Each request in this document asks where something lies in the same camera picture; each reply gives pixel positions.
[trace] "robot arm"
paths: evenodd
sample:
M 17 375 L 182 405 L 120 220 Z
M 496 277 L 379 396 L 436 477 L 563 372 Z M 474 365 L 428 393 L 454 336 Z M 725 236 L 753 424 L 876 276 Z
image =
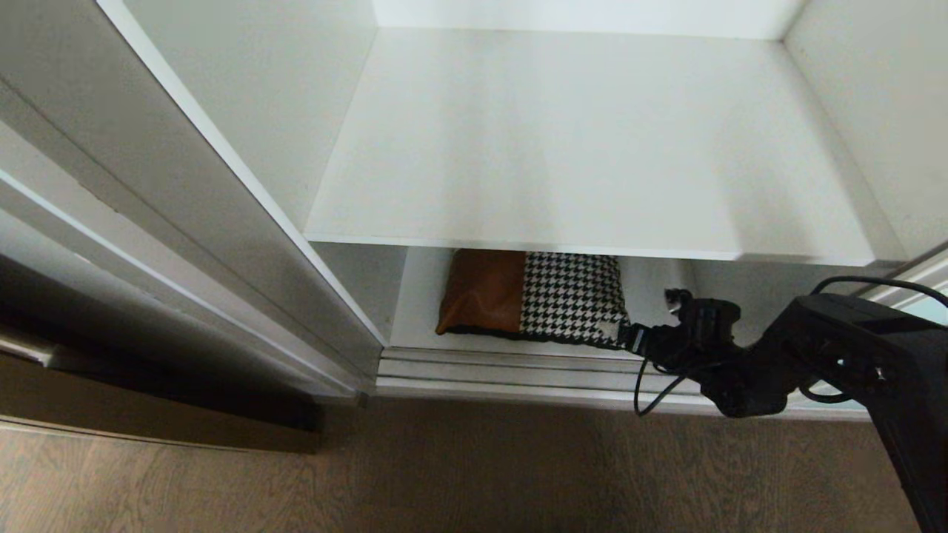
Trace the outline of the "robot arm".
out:
M 679 376 L 677 381 L 694 379 L 730 417 L 779 413 L 796 389 L 824 403 L 858 401 L 872 418 L 922 531 L 944 532 L 948 328 L 859 298 L 818 294 L 834 280 L 852 279 L 827 280 L 814 294 L 793 300 L 748 348 L 732 340 L 739 307 L 685 294 L 678 326 L 635 324 L 624 332 L 628 349 L 646 360 L 643 370 L 652 362 Z M 931 289 L 911 288 L 948 305 Z M 842 393 L 810 392 L 819 380 Z M 640 412 L 637 389 L 636 412 L 645 414 L 654 402 Z

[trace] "white shelf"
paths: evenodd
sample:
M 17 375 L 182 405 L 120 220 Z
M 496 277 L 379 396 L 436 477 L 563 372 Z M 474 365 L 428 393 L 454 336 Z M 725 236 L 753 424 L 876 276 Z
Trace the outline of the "white shelf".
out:
M 381 28 L 311 241 L 905 258 L 783 45 Z
M 438 324 L 438 310 L 445 292 L 452 251 L 449 248 L 409 248 L 392 329 L 393 347 L 573 358 L 634 358 L 627 352 L 591 346 L 483 335 L 436 335 L 434 328 Z M 665 310 L 664 289 L 693 286 L 683 263 L 670 259 L 620 259 L 626 308 L 633 322 L 648 325 L 677 323 Z
M 641 366 L 640 358 L 615 361 L 388 349 L 379 364 L 378 376 L 632 392 Z M 674 380 L 674 376 L 659 374 L 649 366 L 640 391 L 659 393 Z M 675 388 L 675 394 L 699 395 L 700 388 L 698 383 L 688 379 Z

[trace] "brown leather panel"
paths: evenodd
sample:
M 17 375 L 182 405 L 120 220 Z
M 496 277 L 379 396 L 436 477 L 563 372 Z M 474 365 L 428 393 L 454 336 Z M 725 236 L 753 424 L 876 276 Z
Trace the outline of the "brown leather panel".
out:
M 435 330 L 453 326 L 518 333 L 526 252 L 459 249 L 454 252 Z

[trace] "floor plank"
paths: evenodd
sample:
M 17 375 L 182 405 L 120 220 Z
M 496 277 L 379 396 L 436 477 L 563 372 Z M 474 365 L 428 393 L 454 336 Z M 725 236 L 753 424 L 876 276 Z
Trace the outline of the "floor plank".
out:
M 0 431 L 4 531 L 915 531 L 865 423 L 374 399 L 314 456 Z

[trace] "houndstooth pillow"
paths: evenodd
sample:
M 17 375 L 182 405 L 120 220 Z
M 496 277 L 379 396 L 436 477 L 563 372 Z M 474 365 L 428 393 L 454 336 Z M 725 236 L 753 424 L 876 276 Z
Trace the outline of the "houndstooth pillow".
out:
M 630 325 L 614 257 L 528 252 L 520 332 L 525 338 L 620 350 Z

